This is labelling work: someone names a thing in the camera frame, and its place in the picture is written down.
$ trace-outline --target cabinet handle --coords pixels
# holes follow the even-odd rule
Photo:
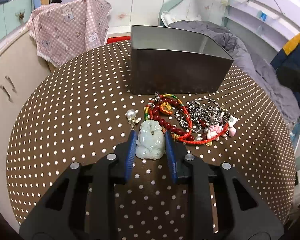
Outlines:
[[[25,17],[25,10],[23,10],[23,12],[15,13],[14,15],[18,17],[18,21],[20,22],[20,24],[22,24],[23,18]]]
[[[12,91],[16,93],[17,91],[16,91],[16,88],[14,87],[14,84],[11,81],[11,78],[9,76],[5,76],[5,78],[6,78],[6,80],[9,81],[10,85],[12,85]]]
[[[3,85],[0,85],[0,88],[7,94],[9,101],[12,102],[11,97],[10,97],[8,91],[6,90],[6,88]]]

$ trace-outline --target table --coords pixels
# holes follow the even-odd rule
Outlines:
[[[151,96],[130,93],[129,56],[129,41],[85,52],[48,76],[24,104],[6,165],[19,223],[71,162],[94,163],[127,140],[128,109],[141,120]],[[221,137],[211,147],[186,146],[188,152],[215,165],[229,162],[284,222],[294,192],[294,152],[266,93],[233,66],[215,94],[178,96],[184,103],[211,97],[239,118],[234,137]],[[174,118],[169,122],[177,124]],[[132,172],[127,185],[115,186],[119,239],[187,239],[187,187],[172,183],[165,155],[156,161],[135,158]]]

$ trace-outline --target metal box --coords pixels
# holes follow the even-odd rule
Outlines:
[[[131,92],[215,93],[233,58],[208,36],[169,27],[131,27]]]

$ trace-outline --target silver chain necklace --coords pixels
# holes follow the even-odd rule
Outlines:
[[[216,106],[207,106],[204,108],[200,101],[210,101]],[[226,111],[223,107],[220,107],[219,104],[212,98],[200,98],[194,99],[188,104],[188,112],[190,114],[190,119],[192,123],[197,127],[197,129],[192,129],[194,133],[199,133],[202,129],[202,125],[199,122],[199,119],[205,121],[207,126],[209,125],[225,125],[230,119],[230,113]],[[182,128],[188,129],[188,123],[186,121],[186,116],[183,113],[182,109],[178,109],[174,113],[175,118],[179,121],[179,124]]]

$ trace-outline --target gold charm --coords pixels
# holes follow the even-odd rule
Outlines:
[[[163,102],[160,106],[159,106],[160,112],[163,114],[167,114],[167,115],[172,115],[172,106],[170,106],[170,104],[168,102]]]

